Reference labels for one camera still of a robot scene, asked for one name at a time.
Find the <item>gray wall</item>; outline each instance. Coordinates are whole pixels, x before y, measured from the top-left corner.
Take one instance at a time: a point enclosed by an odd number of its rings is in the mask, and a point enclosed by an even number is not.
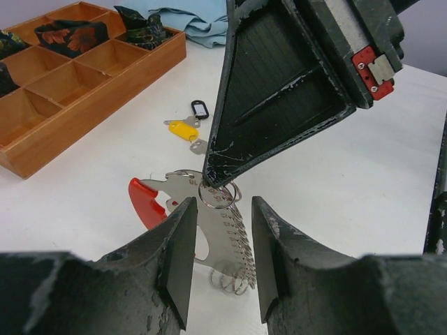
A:
[[[3,5],[0,10],[0,27],[10,27],[73,2],[75,1],[0,0],[0,4]],[[110,8],[120,0],[89,0],[89,2]],[[400,15],[406,31],[403,43],[406,64],[447,75],[446,15],[447,0],[421,0]]]

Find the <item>red bracket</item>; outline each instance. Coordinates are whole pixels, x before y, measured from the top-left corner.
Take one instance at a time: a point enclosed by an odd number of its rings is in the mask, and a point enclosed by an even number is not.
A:
[[[137,178],[133,178],[129,184],[133,208],[148,230],[155,228],[167,218],[166,210],[155,200],[158,194],[158,191],[141,184]]]
[[[368,64],[374,63],[377,55],[371,46],[366,47],[362,51],[352,57],[352,62],[357,68],[358,73],[362,77],[363,82],[367,86],[374,100],[381,100],[394,91],[393,83],[388,80],[382,85],[378,85],[372,72],[368,69]]]

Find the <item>wooden tray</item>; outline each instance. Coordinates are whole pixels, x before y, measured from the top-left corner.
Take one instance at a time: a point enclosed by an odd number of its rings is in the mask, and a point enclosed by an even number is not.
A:
[[[56,19],[104,22],[110,40],[70,59],[39,45]],[[181,31],[148,51],[125,43],[118,13],[75,3],[7,29],[30,47],[1,60],[20,89],[0,98],[0,165],[30,177],[186,57]]]

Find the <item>blue towel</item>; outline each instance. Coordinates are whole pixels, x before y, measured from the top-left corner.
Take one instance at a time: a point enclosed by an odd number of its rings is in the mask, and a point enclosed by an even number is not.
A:
[[[205,47],[226,44],[226,0],[123,0],[144,17],[158,13],[163,25],[184,31]]]

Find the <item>black floral cloth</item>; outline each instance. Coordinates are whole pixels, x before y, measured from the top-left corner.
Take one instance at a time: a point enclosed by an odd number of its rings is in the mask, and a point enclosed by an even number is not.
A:
[[[16,54],[28,48],[28,45],[16,34],[0,30],[0,59]]]
[[[55,20],[34,29],[42,46],[75,58],[109,39],[104,22]]]
[[[0,62],[0,98],[18,88],[11,78],[6,64]]]
[[[127,30],[126,41],[130,44],[153,50],[173,37],[172,33],[164,29],[158,14],[146,20],[136,10],[122,6],[115,6],[115,9],[121,15]]]

